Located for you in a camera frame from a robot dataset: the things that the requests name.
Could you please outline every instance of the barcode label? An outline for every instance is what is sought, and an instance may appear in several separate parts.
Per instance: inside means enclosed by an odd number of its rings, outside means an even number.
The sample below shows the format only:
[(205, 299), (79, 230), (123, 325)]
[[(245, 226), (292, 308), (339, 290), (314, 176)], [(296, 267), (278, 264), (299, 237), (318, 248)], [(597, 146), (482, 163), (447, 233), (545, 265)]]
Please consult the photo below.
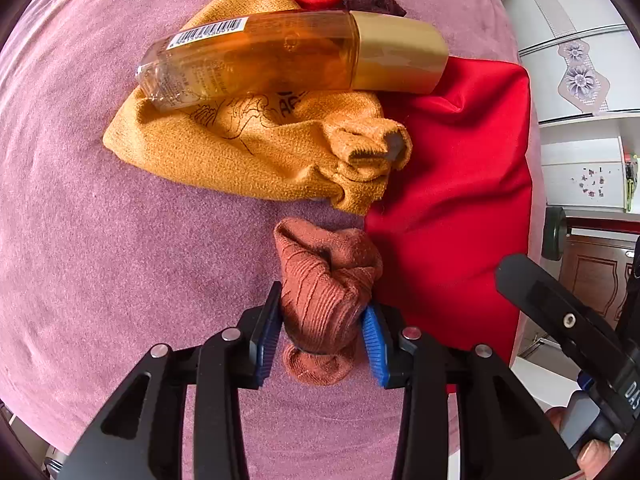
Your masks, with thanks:
[(169, 50), (170, 48), (176, 46), (193, 43), (193, 41), (206, 40), (207, 38), (213, 38), (214, 36), (222, 36), (223, 34), (240, 32), (241, 30), (244, 30), (246, 20), (248, 19), (248, 17), (235, 18), (234, 20), (209, 23), (209, 25), (203, 25), (202, 27), (185, 30), (180, 34), (176, 34), (166, 46), (166, 49)]

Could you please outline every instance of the rolled sock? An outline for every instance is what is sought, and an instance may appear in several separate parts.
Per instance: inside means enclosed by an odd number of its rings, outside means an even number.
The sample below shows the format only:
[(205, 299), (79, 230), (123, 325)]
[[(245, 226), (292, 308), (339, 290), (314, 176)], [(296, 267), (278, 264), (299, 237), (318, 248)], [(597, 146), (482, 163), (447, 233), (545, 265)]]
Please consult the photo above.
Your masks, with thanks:
[(335, 384), (353, 368), (358, 320), (382, 275), (380, 253), (360, 229), (331, 232), (300, 218), (282, 220), (274, 238), (293, 342), (284, 365), (303, 383)]

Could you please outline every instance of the orange cloth bag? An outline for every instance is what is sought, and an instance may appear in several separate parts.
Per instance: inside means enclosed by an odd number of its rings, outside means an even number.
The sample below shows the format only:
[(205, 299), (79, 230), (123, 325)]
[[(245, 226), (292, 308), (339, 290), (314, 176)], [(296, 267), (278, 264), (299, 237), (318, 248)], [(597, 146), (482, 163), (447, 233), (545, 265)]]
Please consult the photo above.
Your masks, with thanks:
[[(291, 9), (294, 0), (213, 0), (184, 28)], [(385, 119), (370, 92), (256, 95), (159, 112), (138, 87), (103, 142), (175, 182), (268, 200), (329, 198), (361, 215), (411, 153), (405, 127)]]

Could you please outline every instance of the pink blanket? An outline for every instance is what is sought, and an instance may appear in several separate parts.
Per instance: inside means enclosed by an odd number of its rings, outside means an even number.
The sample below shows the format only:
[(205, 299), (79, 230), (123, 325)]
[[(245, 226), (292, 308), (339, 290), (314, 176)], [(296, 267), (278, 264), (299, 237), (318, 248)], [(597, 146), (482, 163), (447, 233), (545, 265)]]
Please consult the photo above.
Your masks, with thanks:
[[(279, 277), (278, 220), (362, 225), (324, 203), (174, 184), (102, 146), (148, 44), (208, 1), (34, 0), (0, 52), (0, 397), (66, 452), (151, 345), (200, 344), (262, 303)], [(434, 23), (452, 54), (517, 60), (500, 0), (397, 1)], [(530, 254), (539, 256), (532, 124)], [(276, 364), (263, 390), (241, 397), (252, 479), (389, 478), (401, 397), (376, 387), (364, 361), (321, 390)]]

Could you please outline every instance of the finger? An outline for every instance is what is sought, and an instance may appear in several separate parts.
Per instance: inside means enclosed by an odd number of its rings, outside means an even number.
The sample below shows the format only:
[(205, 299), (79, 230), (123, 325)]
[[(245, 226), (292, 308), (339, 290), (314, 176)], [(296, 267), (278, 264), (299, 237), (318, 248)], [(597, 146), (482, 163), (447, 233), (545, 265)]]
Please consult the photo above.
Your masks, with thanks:
[(565, 411), (566, 411), (566, 408), (557, 406), (556, 408), (549, 408), (545, 413), (546, 417), (554, 425), (554, 428), (556, 428), (556, 431), (560, 431), (560, 423), (562, 422), (562, 418), (564, 417)]
[(578, 455), (578, 467), (584, 471), (587, 480), (593, 480), (611, 458), (608, 442), (591, 440)]

